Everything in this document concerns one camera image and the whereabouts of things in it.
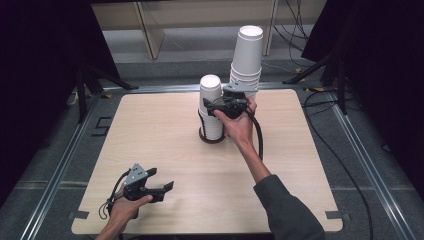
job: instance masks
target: black stand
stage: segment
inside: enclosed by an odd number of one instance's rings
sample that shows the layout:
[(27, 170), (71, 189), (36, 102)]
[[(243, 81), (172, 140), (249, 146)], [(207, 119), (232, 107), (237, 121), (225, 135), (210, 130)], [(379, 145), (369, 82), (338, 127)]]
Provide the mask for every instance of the black stand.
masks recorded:
[(338, 89), (338, 105), (343, 114), (346, 114), (345, 106), (345, 73), (344, 73), (344, 60), (347, 50), (353, 45), (353, 41), (357, 36), (360, 27), (362, 26), (362, 14), (365, 12), (365, 3), (363, 0), (357, 0), (346, 17), (343, 29), (337, 38), (337, 41), (331, 52), (323, 57), (320, 61), (316, 62), (313, 66), (306, 69), (304, 72), (298, 74), (296, 77), (283, 81), (283, 84), (294, 84), (309, 76), (316, 70), (325, 66), (324, 73), (321, 76), (321, 84), (329, 86), (332, 84), (334, 78), (337, 78)]
[(79, 103), (79, 112), (80, 117), (78, 122), (82, 122), (85, 115), (87, 114), (87, 102), (85, 100), (85, 86), (90, 90), (92, 94), (101, 94), (103, 92), (103, 87), (100, 85), (98, 79), (94, 78), (92, 74), (101, 76), (102, 78), (124, 88), (125, 90), (134, 90), (138, 89), (137, 86), (131, 86), (121, 79), (117, 79), (102, 70), (95, 68), (93, 66), (80, 67), (77, 73), (77, 92), (78, 92), (78, 103)]

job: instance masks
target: wooden furniture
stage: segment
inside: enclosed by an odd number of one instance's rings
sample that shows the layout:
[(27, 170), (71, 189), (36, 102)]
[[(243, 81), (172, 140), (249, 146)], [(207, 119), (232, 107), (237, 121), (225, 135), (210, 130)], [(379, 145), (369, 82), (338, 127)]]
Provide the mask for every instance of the wooden furniture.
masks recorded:
[[(93, 0), (93, 10), (102, 30), (143, 31), (151, 59), (156, 59), (167, 28), (257, 25), (264, 30), (263, 54), (271, 47), (272, 28), (296, 24), (296, 1), (278, 0), (177, 0), (139, 1)], [(325, 0), (302, 1), (303, 24), (314, 24)]]
[[(99, 207), (119, 176), (138, 162), (157, 167), (146, 187), (175, 181), (163, 202), (148, 204), (125, 233), (218, 234), (269, 232), (249, 169), (231, 139), (204, 143), (198, 135), (199, 93), (126, 95), (122, 98), (75, 219), (75, 234), (96, 234), (107, 220)], [(293, 90), (263, 90), (256, 117), (264, 137), (264, 162), (303, 201), (325, 231), (342, 228), (323, 167)]]

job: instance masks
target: floor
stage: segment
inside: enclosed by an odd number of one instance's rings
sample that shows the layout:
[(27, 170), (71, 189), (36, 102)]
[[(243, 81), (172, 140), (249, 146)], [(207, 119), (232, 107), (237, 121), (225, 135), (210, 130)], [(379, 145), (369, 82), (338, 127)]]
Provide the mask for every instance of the floor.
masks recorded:
[[(289, 31), (293, 29), (293, 26), (286, 27)], [(305, 32), (308, 34), (312, 27), (304, 26)], [(280, 26), (277, 28), (290, 39), (290, 34), (285, 33)], [(146, 93), (190, 90), (196, 87), (199, 77), (205, 74), (228, 78), (237, 31), (238, 27), (166, 30), (156, 60), (148, 58), (140, 31), (111, 31), (104, 32), (104, 35), (121, 78), (140, 86), (138, 91), (130, 93)], [(293, 42), (300, 48), (305, 45), (303, 39), (294, 38)], [(344, 222), (340, 232), (327, 233), (326, 238), (424, 239), (424, 202), (396, 159), (384, 148), (384, 140), (367, 117), (354, 89), (347, 89), (348, 114), (340, 117), (337, 106), (331, 102), (331, 93), (311, 92), (320, 87), (322, 69), (298, 84), (281, 83), (295, 76), (296, 71), (313, 64), (300, 55), (300, 51), (289, 48), (274, 30), (270, 54), (263, 57), (260, 89), (295, 89), (299, 101), (307, 106), (305, 116), (310, 118), (311, 132)], [(72, 219), (105, 139), (105, 136), (96, 136), (103, 131), (96, 128), (96, 125), (101, 118), (102, 125), (110, 125), (120, 98), (129, 93), (107, 81), (102, 84), (108, 94), (101, 97), (87, 96), (92, 107), (84, 125), (77, 123), (78, 104), (70, 96), (69, 109), (63, 113), (61, 121), (46, 139), (46, 146), (36, 154), (0, 210), (2, 239), (28, 239), (28, 236), (31, 239), (95, 238), (94, 235), (73, 234)], [(343, 122), (353, 127), (364, 146), (365, 158), (368, 158), (365, 162), (361, 160), (361, 154), (352, 139), (348, 138)], [(75, 148), (70, 149), (70, 143), (75, 143)], [(385, 189), (376, 188), (375, 179), (369, 175), (370, 168), (376, 169), (377, 175), (374, 177), (383, 181)], [(393, 208), (398, 210), (397, 214), (390, 212)], [(38, 219), (38, 223), (28, 225), (35, 222), (34, 219)], [(34, 226), (34, 231), (29, 233), (27, 226)], [(208, 236), (212, 237), (261, 239), (264, 236)], [(173, 238), (206, 237), (144, 236), (140, 239)]]

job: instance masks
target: tripod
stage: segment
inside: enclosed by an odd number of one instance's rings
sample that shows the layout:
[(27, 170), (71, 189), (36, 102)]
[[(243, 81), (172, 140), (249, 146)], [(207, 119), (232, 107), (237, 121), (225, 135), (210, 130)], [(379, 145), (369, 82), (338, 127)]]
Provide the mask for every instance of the tripod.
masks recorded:
[(313, 66), (298, 74), (296, 77), (283, 81), (283, 84), (295, 84), (316, 70), (325, 66), (320, 82), (323, 86), (329, 86), (337, 78), (337, 99), (340, 110), (346, 115), (345, 105), (345, 57), (348, 49), (353, 45), (353, 41), (362, 26), (362, 14), (366, 12), (363, 0), (353, 3), (349, 14), (346, 17), (341, 33), (337, 37), (336, 43), (330, 53), (316, 62)]

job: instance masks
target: wooden table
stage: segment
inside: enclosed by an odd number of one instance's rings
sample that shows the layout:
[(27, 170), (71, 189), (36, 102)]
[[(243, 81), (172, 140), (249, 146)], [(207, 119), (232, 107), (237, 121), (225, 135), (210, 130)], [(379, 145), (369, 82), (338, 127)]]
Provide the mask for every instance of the wooden table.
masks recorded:
[[(75, 219), (75, 234), (97, 234), (107, 220), (98, 209), (119, 176), (138, 162), (158, 168), (146, 187), (175, 181), (163, 202), (140, 209), (125, 233), (206, 234), (269, 232), (265, 210), (253, 191), (249, 169), (231, 139), (204, 143), (198, 135), (199, 93), (126, 95), (122, 98)], [(324, 230), (339, 231), (341, 219), (296, 93), (262, 90), (256, 117), (264, 138), (264, 162), (291, 194), (302, 200)]]

